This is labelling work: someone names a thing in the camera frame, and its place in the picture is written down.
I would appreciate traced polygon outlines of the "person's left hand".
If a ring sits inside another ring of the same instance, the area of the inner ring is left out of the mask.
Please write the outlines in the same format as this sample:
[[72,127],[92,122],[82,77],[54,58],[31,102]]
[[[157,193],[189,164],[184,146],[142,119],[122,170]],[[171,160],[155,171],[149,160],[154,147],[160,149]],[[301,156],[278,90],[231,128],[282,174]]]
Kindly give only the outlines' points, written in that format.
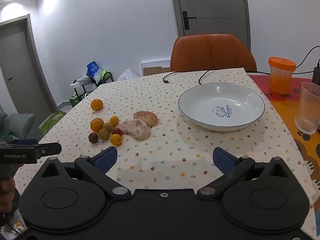
[[1,212],[9,213],[12,208],[12,201],[15,198],[15,181],[10,176],[6,180],[1,180]]

